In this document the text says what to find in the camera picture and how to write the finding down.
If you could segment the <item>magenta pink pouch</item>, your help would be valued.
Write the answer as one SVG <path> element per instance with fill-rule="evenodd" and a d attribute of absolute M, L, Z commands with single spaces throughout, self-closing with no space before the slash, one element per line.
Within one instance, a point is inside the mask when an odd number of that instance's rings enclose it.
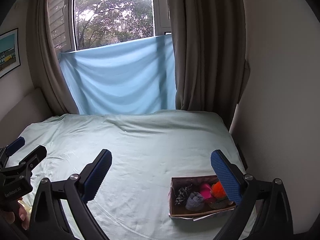
<path fill-rule="evenodd" d="M 200 185 L 200 195 L 204 198 L 204 202 L 207 204 L 216 202 L 216 198 L 212 195 L 212 188 L 208 183 Z"/>

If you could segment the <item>cardboard box pink pattern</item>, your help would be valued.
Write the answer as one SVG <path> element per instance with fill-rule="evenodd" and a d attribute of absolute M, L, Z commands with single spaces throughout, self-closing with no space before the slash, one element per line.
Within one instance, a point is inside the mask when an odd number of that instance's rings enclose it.
<path fill-rule="evenodd" d="M 234 208 L 216 175 L 171 178 L 170 218 L 196 221 Z"/>

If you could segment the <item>brown curtain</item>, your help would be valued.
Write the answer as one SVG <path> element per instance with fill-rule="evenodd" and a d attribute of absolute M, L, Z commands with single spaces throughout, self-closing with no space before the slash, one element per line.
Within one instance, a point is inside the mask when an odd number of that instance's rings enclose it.
<path fill-rule="evenodd" d="M 42 90 L 53 113 L 79 114 L 52 42 L 49 28 L 49 0 L 29 0 L 25 39 L 28 66 L 34 87 Z"/>
<path fill-rule="evenodd" d="M 176 108 L 218 114 L 232 124 L 244 86 L 243 0 L 168 0 Z"/>

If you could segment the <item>window with white frame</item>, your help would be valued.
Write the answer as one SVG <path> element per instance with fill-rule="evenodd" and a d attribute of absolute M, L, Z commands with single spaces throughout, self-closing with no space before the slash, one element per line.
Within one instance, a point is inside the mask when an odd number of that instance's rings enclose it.
<path fill-rule="evenodd" d="M 168 0 L 49 0 L 57 53 L 171 33 Z"/>

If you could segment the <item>dark striped scrunchie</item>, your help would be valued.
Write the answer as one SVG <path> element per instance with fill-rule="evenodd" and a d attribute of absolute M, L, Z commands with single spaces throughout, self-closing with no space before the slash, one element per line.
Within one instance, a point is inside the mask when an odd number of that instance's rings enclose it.
<path fill-rule="evenodd" d="M 174 201 L 174 205 L 176 206 L 182 206 L 187 203 L 187 200 L 193 190 L 193 185 L 187 185 L 183 186 L 178 190 L 178 194 L 176 196 L 176 199 Z"/>

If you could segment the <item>right brown curtain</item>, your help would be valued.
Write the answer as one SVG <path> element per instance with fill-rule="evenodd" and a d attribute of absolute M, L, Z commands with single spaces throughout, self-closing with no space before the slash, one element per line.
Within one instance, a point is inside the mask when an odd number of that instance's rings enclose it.
<path fill-rule="evenodd" d="M 243 0 L 168 0 L 176 108 L 218 114 L 232 124 L 244 86 Z"/>

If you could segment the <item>round glitter coin pouch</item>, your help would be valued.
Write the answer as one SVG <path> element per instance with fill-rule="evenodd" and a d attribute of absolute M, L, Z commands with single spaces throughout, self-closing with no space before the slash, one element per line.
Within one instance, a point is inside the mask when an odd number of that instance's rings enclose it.
<path fill-rule="evenodd" d="M 228 198 L 224 199 L 218 199 L 215 202 L 209 203 L 209 206 L 213 210 L 220 210 L 220 209 L 225 209 L 229 206 L 232 206 L 234 204 L 233 201 L 229 200 Z"/>

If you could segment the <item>light blue hanging cloth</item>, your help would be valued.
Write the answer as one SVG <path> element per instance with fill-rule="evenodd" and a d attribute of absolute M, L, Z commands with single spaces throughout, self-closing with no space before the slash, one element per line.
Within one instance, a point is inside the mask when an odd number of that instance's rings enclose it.
<path fill-rule="evenodd" d="M 171 35 L 60 53 L 80 114 L 149 114 L 175 109 Z"/>

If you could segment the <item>mint green bed sheet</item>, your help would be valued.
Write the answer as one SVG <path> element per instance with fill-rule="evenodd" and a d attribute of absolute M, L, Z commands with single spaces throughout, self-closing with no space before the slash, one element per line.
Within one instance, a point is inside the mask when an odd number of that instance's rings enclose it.
<path fill-rule="evenodd" d="M 232 136 L 215 113 L 65 114 L 31 124 L 21 135 L 25 145 L 9 166 L 39 145 L 47 149 L 33 170 L 33 188 L 44 177 L 58 181 L 80 173 L 101 150 L 111 151 L 112 166 L 88 203 L 110 239 L 213 239 L 229 217 L 225 213 L 196 222 L 169 217 L 173 177 L 214 174 L 210 155 L 217 149 L 242 167 Z"/>

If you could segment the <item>framed wall picture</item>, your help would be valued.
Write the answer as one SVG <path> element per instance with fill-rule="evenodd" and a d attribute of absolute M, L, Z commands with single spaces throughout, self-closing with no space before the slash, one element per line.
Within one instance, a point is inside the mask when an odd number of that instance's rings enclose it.
<path fill-rule="evenodd" d="M 1 34 L 0 38 L 0 77 L 21 65 L 18 46 L 18 28 Z"/>

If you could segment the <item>orange fluffy pompom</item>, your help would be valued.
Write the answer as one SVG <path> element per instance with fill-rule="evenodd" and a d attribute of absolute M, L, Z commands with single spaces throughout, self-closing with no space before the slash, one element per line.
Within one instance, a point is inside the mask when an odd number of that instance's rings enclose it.
<path fill-rule="evenodd" d="M 227 194 L 221 184 L 220 181 L 218 181 L 217 183 L 213 184 L 211 187 L 211 195 L 215 198 L 215 199 L 225 199 L 227 197 Z"/>

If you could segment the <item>grey fuzzy sock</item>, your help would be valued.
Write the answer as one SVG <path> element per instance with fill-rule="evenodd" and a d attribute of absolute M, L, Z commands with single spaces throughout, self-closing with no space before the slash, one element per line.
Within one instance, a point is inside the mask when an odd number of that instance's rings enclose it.
<path fill-rule="evenodd" d="M 189 211 L 201 211 L 204 207 L 204 198 L 198 192 L 192 192 L 187 200 L 185 208 Z"/>

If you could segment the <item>left brown curtain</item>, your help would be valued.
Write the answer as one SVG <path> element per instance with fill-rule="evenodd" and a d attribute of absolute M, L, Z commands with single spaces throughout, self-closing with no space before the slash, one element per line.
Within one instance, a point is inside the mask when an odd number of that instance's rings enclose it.
<path fill-rule="evenodd" d="M 52 42 L 49 28 L 49 0 L 29 0 L 25 39 L 28 66 L 34 87 L 42 90 L 53 113 L 79 114 Z"/>

